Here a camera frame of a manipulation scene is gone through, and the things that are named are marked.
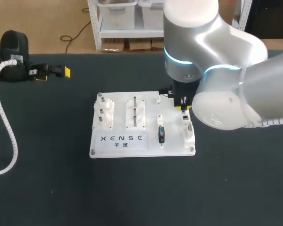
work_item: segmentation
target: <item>white plastic board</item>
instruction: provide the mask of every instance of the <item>white plastic board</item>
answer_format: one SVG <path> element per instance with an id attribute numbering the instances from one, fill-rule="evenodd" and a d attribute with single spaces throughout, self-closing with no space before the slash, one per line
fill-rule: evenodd
<path id="1" fill-rule="evenodd" d="M 190 122 L 190 117 L 188 115 L 188 119 L 183 120 L 183 113 L 174 107 L 173 99 L 159 96 L 158 92 L 102 93 L 97 100 L 100 101 L 102 97 L 114 101 L 113 126 L 111 129 L 99 127 L 98 114 L 94 114 L 91 158 L 195 155 L 193 127 L 192 133 L 187 135 L 187 123 Z M 137 108 L 141 106 L 141 111 L 145 112 L 145 127 L 142 125 L 139 129 L 128 126 L 128 116 L 126 116 L 128 101 L 133 101 L 134 97 L 137 100 Z M 161 124 L 158 121 L 161 118 L 165 128 L 163 145 L 158 141 L 158 124 Z"/>

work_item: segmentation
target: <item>black table surface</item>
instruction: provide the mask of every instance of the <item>black table surface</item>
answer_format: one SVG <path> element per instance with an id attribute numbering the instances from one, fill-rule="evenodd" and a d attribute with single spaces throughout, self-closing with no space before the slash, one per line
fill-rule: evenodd
<path id="1" fill-rule="evenodd" d="M 0 226 L 283 226 L 283 126 L 221 131 L 193 117 L 193 157 L 92 160 L 96 94 L 167 87 L 163 55 L 31 60 L 72 77 L 0 83 L 19 148 L 0 176 Z M 0 169 L 11 157 L 0 119 Z"/>

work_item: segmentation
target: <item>robotic arm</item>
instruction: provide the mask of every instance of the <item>robotic arm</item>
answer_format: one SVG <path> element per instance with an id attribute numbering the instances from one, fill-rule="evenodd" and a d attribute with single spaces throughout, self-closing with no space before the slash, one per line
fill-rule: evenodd
<path id="1" fill-rule="evenodd" d="M 223 21 L 218 0 L 166 0 L 164 39 L 175 106 L 216 129 L 283 124 L 283 54 L 267 60 L 260 39 Z"/>

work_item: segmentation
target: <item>plastic bin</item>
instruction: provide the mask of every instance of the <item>plastic bin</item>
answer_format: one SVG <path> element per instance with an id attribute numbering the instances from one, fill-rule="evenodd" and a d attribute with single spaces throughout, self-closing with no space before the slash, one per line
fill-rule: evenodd
<path id="1" fill-rule="evenodd" d="M 139 0 L 146 30 L 163 30 L 164 0 Z"/>
<path id="2" fill-rule="evenodd" d="M 137 0 L 128 3 L 103 4 L 98 2 L 98 7 L 103 16 L 103 23 L 108 30 L 134 29 L 135 5 Z"/>

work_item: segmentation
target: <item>electric cable on floor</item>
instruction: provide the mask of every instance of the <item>electric cable on floor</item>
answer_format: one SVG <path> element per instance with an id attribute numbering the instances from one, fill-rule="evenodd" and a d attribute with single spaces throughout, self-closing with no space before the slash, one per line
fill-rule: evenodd
<path id="1" fill-rule="evenodd" d="M 83 8 L 83 9 L 82 9 L 82 12 L 83 12 L 83 13 L 89 13 L 89 9 L 88 9 L 88 8 Z M 66 46 L 65 54 L 67 54 L 68 47 L 69 47 L 69 45 L 72 43 L 72 41 L 75 40 L 77 37 L 79 37 L 79 35 L 82 33 L 82 31 L 83 31 L 89 24 L 91 24 L 91 21 L 89 21 L 89 22 L 80 30 L 80 32 L 79 32 L 74 38 L 72 38 L 72 37 L 69 36 L 69 35 L 62 35 L 62 36 L 60 37 L 60 40 L 61 40 L 61 41 L 68 41 L 68 42 L 69 42 L 68 45 Z"/>

